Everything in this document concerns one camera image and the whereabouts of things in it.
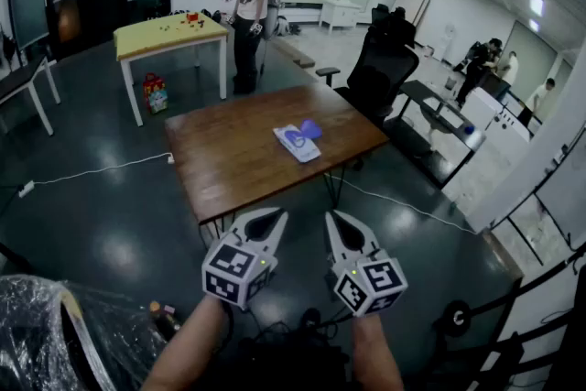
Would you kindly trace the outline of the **person's black clothing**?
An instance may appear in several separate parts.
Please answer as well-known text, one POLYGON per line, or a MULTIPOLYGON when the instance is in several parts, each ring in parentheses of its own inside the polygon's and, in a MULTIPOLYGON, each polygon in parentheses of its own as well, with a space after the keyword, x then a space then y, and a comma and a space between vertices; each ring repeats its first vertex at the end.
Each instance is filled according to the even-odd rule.
POLYGON ((307 309, 295 330, 272 325, 214 358, 192 391, 350 391, 349 355, 330 343, 320 312, 307 309))

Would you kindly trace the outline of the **small white table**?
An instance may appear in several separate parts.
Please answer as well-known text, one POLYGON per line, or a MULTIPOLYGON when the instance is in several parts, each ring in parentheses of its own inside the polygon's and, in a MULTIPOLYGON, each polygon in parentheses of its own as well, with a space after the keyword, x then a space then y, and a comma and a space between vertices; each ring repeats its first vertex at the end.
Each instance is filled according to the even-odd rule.
POLYGON ((362 9, 360 5, 349 0, 322 0, 319 27, 323 23, 327 24, 329 33, 336 27, 356 28, 362 9))

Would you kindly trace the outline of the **white cabinet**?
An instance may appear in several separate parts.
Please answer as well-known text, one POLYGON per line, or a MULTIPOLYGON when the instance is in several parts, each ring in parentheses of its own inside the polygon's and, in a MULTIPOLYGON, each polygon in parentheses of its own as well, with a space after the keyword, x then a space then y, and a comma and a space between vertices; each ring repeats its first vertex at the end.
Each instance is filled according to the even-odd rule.
POLYGON ((517 117, 482 88, 474 88, 467 96, 461 113, 511 164, 528 149, 530 133, 517 117))

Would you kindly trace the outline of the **colourful toy box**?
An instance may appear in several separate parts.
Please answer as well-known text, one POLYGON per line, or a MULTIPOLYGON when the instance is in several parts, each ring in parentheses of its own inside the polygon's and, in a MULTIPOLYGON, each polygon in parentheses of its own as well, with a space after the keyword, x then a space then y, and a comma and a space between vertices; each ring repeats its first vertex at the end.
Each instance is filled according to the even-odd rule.
POLYGON ((146 75, 143 82, 143 94, 147 110, 151 114, 158 114, 168 109, 166 83, 155 73, 146 75))

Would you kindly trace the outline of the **person's right forearm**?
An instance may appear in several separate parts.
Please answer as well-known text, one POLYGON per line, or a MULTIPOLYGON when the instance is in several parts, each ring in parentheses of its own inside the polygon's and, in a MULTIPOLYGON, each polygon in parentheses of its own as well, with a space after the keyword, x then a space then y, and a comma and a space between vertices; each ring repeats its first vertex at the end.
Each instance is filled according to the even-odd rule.
POLYGON ((378 314, 353 318, 353 378, 360 391, 404 391, 378 314))

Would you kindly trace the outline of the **black metal stand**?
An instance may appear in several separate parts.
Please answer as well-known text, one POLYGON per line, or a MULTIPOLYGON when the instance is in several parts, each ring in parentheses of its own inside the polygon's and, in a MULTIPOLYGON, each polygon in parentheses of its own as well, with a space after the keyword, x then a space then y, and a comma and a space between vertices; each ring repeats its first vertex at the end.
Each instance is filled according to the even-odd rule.
POLYGON ((560 261, 547 272, 534 280, 522 285, 516 281, 510 292, 489 301, 482 306, 470 308, 462 300, 454 300, 447 305, 443 314, 433 323, 436 332, 436 347, 432 359, 427 368, 425 381, 427 383, 446 383, 456 387, 456 391, 505 391, 513 383, 510 379, 515 375, 532 372, 534 370, 553 365, 560 357, 561 350, 547 353, 538 358, 523 362, 521 360, 524 348, 523 344, 536 340, 557 329, 568 326, 573 319, 574 309, 561 313, 557 318, 544 322, 540 326, 523 333, 514 332, 511 337, 500 340, 498 338, 485 345, 464 348, 460 350, 449 350, 447 339, 463 336, 472 324, 472 319, 503 306, 503 314, 509 313, 517 299, 525 294, 541 287, 554 276, 562 273, 568 266, 575 266, 575 263, 586 256, 586 242, 575 249, 569 257, 560 261), (471 358, 482 353, 498 353, 493 367, 489 370, 477 372, 458 372, 436 375, 433 370, 440 364, 452 360, 471 358))

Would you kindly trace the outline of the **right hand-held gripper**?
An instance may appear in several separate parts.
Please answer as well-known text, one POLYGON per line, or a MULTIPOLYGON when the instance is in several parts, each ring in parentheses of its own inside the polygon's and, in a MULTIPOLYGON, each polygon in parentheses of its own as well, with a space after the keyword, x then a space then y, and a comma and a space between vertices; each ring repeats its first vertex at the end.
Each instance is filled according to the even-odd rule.
POLYGON ((378 243, 374 231, 346 212, 325 214, 325 244, 333 294, 355 317, 390 308, 407 290, 398 260, 378 243))

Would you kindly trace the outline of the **small bottle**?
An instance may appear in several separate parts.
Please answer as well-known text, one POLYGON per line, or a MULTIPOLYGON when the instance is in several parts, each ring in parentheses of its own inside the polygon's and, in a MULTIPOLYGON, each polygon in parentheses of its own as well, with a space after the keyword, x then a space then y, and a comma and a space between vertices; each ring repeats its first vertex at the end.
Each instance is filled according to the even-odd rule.
POLYGON ((169 342, 181 327, 175 308, 153 300, 149 304, 149 311, 159 333, 169 342))

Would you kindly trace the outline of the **white and blue packet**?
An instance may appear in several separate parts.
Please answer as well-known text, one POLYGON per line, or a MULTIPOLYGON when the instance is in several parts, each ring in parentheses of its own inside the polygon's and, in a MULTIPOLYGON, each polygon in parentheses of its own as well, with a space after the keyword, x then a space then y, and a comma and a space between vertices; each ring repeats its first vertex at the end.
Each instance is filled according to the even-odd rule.
POLYGON ((299 163, 307 163, 321 156, 315 140, 322 136, 322 131, 310 119, 303 120, 300 126, 286 125, 274 128, 273 133, 299 163))

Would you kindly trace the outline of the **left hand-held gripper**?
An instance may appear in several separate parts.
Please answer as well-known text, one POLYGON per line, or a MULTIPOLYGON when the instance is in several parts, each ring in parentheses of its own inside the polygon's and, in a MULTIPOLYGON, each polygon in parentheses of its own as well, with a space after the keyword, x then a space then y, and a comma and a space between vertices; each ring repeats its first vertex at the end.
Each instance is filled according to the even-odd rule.
POLYGON ((288 212, 282 208, 258 209, 236 217, 204 259, 203 291, 247 309, 278 265, 276 252, 287 223, 288 212))

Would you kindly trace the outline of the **black metal desk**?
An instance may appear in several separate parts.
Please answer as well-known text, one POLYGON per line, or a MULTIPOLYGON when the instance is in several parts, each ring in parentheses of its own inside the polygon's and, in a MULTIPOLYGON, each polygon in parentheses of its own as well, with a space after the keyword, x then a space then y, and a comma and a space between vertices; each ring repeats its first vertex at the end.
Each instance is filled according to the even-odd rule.
POLYGON ((406 101, 397 116, 385 120, 384 132, 437 188, 443 189, 480 149, 486 135, 456 107, 420 81, 403 83, 399 93, 406 97, 406 101), (432 149, 430 142, 407 122, 405 113, 412 103, 417 105, 432 130, 453 136, 466 147, 467 154, 458 164, 450 163, 439 151, 432 149))

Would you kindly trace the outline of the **black desk with white legs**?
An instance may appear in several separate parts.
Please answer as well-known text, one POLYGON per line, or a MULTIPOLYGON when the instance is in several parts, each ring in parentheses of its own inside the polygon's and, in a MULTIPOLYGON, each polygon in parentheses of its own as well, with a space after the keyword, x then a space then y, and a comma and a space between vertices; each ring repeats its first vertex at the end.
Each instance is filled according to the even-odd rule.
POLYGON ((53 136, 54 130, 45 113, 42 102, 40 101, 35 84, 35 80, 41 72, 44 72, 47 77, 49 88, 55 103, 60 104, 60 94, 51 72, 48 57, 46 54, 42 54, 29 62, 26 66, 23 66, 16 71, 11 71, 0 80, 0 107, 15 98, 18 94, 28 92, 48 135, 53 136))

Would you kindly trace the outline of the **plastic-wrapped bundle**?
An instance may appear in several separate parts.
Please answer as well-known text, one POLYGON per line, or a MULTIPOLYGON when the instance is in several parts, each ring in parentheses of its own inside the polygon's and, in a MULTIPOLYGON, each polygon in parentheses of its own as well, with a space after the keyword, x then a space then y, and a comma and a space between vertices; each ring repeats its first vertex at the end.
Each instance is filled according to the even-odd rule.
POLYGON ((123 295, 0 277, 0 391, 139 391, 166 343, 123 295))

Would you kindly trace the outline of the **yellow table with white legs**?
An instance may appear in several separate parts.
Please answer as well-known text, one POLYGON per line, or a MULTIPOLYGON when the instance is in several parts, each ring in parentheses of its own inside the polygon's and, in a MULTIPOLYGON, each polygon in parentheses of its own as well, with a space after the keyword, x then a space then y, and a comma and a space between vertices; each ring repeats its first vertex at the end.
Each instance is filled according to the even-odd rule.
POLYGON ((189 23, 186 14, 164 16, 114 32, 116 59, 120 64, 131 109, 138 127, 143 125, 136 95, 131 63, 176 49, 218 44, 218 83, 221 100, 227 98, 227 38, 228 30, 201 12, 197 22, 189 23))

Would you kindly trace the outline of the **person's left forearm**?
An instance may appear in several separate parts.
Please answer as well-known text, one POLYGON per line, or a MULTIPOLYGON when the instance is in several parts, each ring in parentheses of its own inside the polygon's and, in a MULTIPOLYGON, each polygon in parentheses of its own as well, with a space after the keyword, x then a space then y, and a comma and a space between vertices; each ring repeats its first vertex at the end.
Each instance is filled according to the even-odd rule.
POLYGON ((222 333, 222 302, 206 295, 156 359, 140 391, 187 391, 205 372, 222 333))

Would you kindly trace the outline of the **brown wooden table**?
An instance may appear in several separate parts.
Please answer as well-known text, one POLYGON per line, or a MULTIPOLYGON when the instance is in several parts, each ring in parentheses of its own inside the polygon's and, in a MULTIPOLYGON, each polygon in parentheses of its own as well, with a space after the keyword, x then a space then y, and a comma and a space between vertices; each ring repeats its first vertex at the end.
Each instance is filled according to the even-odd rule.
POLYGON ((175 169, 196 220, 213 222, 383 146, 385 134, 337 92, 310 84, 169 118, 175 169), (320 156, 299 163, 274 129, 313 120, 320 156))

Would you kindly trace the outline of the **leaning whiteboard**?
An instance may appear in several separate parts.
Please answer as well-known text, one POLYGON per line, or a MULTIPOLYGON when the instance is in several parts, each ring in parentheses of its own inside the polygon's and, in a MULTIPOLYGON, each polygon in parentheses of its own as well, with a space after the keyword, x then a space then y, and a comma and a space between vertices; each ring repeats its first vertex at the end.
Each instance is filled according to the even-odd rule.
POLYGON ((405 20, 418 27, 430 0, 395 0, 393 9, 401 7, 405 10, 405 20))

